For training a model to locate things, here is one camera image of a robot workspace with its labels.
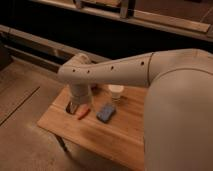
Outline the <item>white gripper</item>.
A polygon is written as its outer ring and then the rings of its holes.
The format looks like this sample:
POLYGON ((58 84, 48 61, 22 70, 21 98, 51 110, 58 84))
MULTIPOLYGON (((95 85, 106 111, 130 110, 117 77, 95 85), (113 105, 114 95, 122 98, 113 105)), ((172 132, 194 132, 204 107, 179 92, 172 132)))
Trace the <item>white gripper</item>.
POLYGON ((88 104, 92 101, 92 92, 88 84, 70 84, 70 101, 74 105, 88 104))

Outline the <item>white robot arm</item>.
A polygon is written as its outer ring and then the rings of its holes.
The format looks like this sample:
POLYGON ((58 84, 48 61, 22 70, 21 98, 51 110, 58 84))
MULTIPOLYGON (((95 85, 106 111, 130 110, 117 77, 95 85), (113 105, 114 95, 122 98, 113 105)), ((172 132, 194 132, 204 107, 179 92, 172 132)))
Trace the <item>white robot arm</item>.
POLYGON ((90 100, 91 84, 146 87, 145 171, 213 171, 213 54, 158 51, 92 64, 77 54, 58 75, 72 100, 90 100))

